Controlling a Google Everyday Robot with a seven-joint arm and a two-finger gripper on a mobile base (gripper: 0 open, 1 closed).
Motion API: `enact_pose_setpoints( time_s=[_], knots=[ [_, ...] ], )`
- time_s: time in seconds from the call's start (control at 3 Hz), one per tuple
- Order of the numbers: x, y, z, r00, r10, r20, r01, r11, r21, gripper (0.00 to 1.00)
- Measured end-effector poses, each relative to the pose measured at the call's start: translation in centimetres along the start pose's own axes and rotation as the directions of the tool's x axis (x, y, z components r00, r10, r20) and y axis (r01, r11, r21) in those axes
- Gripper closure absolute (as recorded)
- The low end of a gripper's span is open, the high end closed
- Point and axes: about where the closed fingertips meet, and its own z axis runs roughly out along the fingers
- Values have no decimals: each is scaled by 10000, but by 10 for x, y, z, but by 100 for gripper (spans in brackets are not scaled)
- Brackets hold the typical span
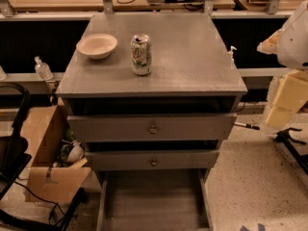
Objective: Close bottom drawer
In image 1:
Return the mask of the white yellowish gripper body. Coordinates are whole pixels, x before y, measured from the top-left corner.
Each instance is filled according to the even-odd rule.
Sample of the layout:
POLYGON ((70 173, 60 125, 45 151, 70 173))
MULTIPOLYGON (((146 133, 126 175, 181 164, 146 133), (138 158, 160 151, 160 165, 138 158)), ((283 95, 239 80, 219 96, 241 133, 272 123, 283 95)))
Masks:
POLYGON ((277 54, 279 36, 280 30, 277 30, 267 39, 258 44, 257 51, 267 55, 277 54))

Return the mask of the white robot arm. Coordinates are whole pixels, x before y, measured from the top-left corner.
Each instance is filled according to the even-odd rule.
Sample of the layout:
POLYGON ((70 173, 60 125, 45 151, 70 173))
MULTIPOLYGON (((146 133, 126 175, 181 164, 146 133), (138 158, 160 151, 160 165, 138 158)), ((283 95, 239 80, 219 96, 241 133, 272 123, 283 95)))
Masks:
POLYGON ((308 0, 303 1, 283 26, 257 46, 263 54, 275 54, 290 69, 308 70, 308 0))

